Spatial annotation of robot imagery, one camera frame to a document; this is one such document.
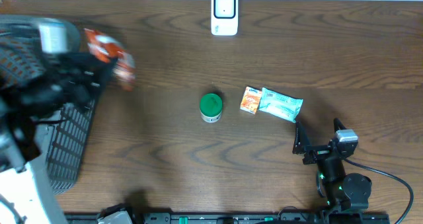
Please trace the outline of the mint green wipes packet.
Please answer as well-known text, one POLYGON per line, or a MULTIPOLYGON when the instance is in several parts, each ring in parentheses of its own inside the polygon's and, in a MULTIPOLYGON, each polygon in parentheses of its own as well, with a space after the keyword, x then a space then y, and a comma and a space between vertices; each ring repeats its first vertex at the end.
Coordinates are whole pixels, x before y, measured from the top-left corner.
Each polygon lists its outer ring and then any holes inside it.
POLYGON ((300 113, 302 104, 303 99, 292 98, 263 87, 258 109, 296 123, 295 119, 300 113))

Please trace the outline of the red Top snack packet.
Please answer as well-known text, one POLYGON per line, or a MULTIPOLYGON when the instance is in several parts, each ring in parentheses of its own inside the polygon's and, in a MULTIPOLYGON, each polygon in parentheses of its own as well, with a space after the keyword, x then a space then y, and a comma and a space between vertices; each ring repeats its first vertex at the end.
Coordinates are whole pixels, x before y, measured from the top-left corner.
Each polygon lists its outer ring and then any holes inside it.
POLYGON ((113 37, 99 30, 88 28, 85 28, 84 32, 90 53, 105 63, 115 59, 116 64, 112 70, 113 75, 124 90, 131 91, 135 83, 135 62, 133 57, 113 37))

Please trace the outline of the orange Kleenex tissue packet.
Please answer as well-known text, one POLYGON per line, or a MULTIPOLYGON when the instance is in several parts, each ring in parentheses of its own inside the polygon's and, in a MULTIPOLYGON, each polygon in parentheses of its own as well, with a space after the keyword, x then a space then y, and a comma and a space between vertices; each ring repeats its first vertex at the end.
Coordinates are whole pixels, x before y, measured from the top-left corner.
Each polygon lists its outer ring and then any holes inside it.
POLYGON ((256 114, 261 97, 261 90, 254 89, 252 87, 246 87, 241 100, 240 109, 251 114, 256 114))

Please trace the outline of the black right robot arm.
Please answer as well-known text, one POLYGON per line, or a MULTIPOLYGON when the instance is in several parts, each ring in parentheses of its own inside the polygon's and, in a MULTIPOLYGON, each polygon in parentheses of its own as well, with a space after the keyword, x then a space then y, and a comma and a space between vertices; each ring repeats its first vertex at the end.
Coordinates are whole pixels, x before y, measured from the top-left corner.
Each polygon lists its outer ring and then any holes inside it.
POLYGON ((295 124, 292 153, 303 155, 303 164, 318 167, 317 189, 328 206, 319 212, 321 223, 363 223, 369 207, 371 180, 359 173, 347 174, 343 161, 354 154, 358 136, 334 119, 334 137, 326 145, 312 145, 300 122, 295 124))

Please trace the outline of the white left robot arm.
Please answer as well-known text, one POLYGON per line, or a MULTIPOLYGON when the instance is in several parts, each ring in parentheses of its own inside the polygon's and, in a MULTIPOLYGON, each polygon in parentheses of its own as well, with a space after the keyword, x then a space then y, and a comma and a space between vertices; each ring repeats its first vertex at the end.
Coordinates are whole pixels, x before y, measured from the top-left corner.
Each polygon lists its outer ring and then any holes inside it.
POLYGON ((56 194, 77 179, 96 102, 112 77, 129 87, 134 69, 124 52, 70 53, 1 90, 2 223, 67 223, 56 194))

